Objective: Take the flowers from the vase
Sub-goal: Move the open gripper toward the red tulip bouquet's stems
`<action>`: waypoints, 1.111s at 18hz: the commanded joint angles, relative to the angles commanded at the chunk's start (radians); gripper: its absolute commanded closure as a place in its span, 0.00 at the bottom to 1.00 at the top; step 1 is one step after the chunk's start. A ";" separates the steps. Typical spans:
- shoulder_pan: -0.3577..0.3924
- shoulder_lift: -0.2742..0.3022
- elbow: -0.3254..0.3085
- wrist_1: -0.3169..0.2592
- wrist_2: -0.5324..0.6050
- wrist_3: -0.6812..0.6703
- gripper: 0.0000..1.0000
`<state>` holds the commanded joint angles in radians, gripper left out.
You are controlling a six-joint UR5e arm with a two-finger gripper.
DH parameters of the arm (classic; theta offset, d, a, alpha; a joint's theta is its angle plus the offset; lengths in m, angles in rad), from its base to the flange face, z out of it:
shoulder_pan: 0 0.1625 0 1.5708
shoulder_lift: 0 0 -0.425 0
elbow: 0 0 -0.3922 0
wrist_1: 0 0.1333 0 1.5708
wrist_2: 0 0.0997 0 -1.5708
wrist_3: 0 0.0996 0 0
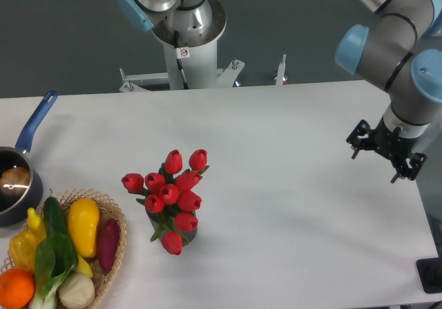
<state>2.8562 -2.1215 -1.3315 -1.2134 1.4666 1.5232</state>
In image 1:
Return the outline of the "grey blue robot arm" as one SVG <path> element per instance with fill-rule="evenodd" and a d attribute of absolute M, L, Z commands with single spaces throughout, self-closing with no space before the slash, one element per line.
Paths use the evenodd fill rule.
<path fill-rule="evenodd" d="M 388 159 L 394 179 L 414 180 L 426 156 L 413 147 L 441 110 L 441 51 L 411 49 L 441 14 L 441 0 L 361 1 L 378 23 L 351 27 L 335 61 L 386 92 L 390 104 L 375 128 L 361 120 L 346 141 L 355 154 L 374 151 Z"/>

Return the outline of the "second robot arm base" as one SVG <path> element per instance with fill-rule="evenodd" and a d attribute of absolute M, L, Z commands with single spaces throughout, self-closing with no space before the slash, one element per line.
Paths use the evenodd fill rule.
<path fill-rule="evenodd" d="M 174 47 L 198 47 L 219 39 L 227 16 L 218 0 L 117 0 L 128 21 Z"/>

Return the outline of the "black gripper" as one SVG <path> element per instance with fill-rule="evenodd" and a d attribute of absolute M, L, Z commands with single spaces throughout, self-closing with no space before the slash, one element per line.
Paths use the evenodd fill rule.
<path fill-rule="evenodd" d="M 395 183 L 398 179 L 415 180 L 427 160 L 424 153 L 411 152 L 418 138 L 401 136 L 400 127 L 388 129 L 384 119 L 381 119 L 372 130 L 367 121 L 361 120 L 348 135 L 346 142 L 351 145 L 352 159 L 360 151 L 374 151 L 391 161 L 396 173 L 390 180 Z"/>

